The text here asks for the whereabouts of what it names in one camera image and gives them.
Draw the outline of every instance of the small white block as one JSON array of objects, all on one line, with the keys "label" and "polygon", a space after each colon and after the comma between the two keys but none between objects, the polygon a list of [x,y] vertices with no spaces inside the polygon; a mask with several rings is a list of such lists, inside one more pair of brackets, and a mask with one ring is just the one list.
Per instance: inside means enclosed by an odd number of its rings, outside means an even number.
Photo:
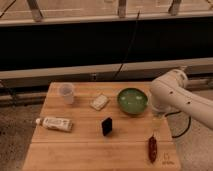
[{"label": "small white block", "polygon": [[92,106],[96,110],[101,110],[107,103],[109,99],[108,97],[104,96],[103,94],[96,97],[91,103],[90,106]]}]

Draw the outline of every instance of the black wall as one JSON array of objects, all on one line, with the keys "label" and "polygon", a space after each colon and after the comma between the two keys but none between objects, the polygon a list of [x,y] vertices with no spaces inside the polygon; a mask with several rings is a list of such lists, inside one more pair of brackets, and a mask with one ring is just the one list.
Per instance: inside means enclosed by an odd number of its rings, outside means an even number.
[{"label": "black wall", "polygon": [[[120,63],[135,23],[0,28],[0,70]],[[140,21],[127,62],[202,57],[213,57],[213,18]]]}]

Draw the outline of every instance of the black eraser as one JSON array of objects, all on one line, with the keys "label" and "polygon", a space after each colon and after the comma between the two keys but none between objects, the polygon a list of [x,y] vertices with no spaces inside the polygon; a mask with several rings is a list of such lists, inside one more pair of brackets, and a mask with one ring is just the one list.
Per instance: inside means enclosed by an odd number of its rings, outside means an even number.
[{"label": "black eraser", "polygon": [[106,136],[108,133],[112,131],[112,119],[107,118],[102,122],[102,132],[103,135]]}]

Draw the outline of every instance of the tube cap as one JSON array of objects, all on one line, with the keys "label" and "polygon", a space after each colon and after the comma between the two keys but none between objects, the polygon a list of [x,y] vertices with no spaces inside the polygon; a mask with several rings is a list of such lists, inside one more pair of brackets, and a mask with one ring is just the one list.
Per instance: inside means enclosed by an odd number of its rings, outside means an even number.
[{"label": "tube cap", "polygon": [[41,118],[37,118],[37,119],[36,119],[36,124],[37,124],[37,125],[41,125]]}]

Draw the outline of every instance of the red pepper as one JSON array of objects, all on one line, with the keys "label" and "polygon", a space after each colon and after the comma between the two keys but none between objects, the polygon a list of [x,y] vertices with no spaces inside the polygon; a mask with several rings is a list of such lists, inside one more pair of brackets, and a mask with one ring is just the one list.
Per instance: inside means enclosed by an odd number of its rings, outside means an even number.
[{"label": "red pepper", "polygon": [[149,159],[154,163],[157,158],[157,140],[154,136],[149,138]]}]

